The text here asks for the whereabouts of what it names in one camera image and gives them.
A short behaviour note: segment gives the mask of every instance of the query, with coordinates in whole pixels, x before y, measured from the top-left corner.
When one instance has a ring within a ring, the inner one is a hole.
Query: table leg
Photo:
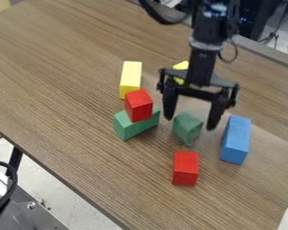
[[[23,153],[16,147],[13,148],[12,156],[9,159],[9,164],[18,171],[20,162],[23,158]],[[7,171],[6,176],[10,177],[10,173]]]

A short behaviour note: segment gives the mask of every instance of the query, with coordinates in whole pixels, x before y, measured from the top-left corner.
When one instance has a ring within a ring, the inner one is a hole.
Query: floor
[[[0,161],[8,162],[12,150],[12,145],[3,138],[0,139]],[[39,202],[45,200],[46,207],[50,208],[49,212],[70,229],[120,230],[114,222],[27,156],[22,160],[18,175],[19,185]]]
[[[0,10],[8,7],[5,0],[0,0]],[[282,13],[281,10],[272,17],[265,27],[263,38],[272,31]],[[279,31],[277,49],[288,53],[288,16]],[[8,161],[13,147],[4,139],[0,139],[0,160]],[[86,203],[60,181],[39,167],[28,157],[24,157],[19,170],[19,185],[29,192],[36,200],[45,200],[50,212],[70,229],[76,230],[119,230],[120,228]]]
[[[281,7],[278,8],[275,14],[267,22],[261,39],[266,38],[269,35],[269,33],[275,29],[276,25],[280,22],[280,18],[281,18],[283,11],[284,11],[284,6],[282,5]],[[277,42],[276,49],[279,51],[282,51],[283,53],[288,54],[288,15],[285,17],[281,25],[281,28],[279,32],[277,32],[277,34],[279,35],[279,39]],[[267,44],[267,46],[274,48],[275,40],[271,40]]]

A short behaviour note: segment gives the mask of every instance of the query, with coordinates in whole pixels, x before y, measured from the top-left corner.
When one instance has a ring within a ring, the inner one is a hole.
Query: blue block
[[[223,137],[221,160],[242,165],[250,148],[251,119],[232,115],[229,117]]]

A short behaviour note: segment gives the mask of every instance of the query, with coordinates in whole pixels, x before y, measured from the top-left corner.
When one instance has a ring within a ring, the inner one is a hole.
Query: toy block
[[[185,70],[188,67],[189,67],[188,61],[183,61],[182,63],[179,63],[179,64],[173,66],[173,68],[177,69],[177,70]],[[180,85],[185,83],[185,80],[181,77],[174,77],[174,80]]]
[[[114,115],[113,125],[121,140],[125,141],[138,134],[155,127],[159,123],[160,109],[154,105],[152,117],[141,122],[133,123],[127,111],[120,111]]]
[[[223,137],[221,160],[242,165],[250,148],[251,119],[230,116]]]
[[[132,122],[150,119],[153,101],[145,89],[126,93],[125,110]]]
[[[125,61],[121,71],[120,98],[125,99],[128,92],[140,89],[142,74],[142,63],[136,61]]]
[[[177,70],[184,70],[189,67],[189,62],[188,61],[183,61],[177,65],[174,65],[173,68]]]
[[[193,152],[175,152],[174,185],[194,186],[199,176],[199,154]]]
[[[188,113],[181,113],[174,119],[174,137],[184,144],[191,146],[194,140],[200,136],[203,123]]]

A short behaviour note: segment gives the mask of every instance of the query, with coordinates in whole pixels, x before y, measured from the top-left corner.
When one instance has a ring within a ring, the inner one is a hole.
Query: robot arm
[[[167,19],[154,11],[146,0],[139,0],[147,13],[162,24],[176,24],[192,15],[193,36],[189,41],[192,48],[187,70],[160,69],[158,90],[163,94],[164,115],[172,119],[178,96],[184,95],[211,102],[207,129],[217,127],[222,114],[236,105],[239,84],[222,80],[213,73],[216,58],[223,58],[224,42],[231,41],[239,33],[239,0],[188,0],[185,1],[187,14],[179,19]],[[206,92],[202,87],[220,87],[217,93]]]

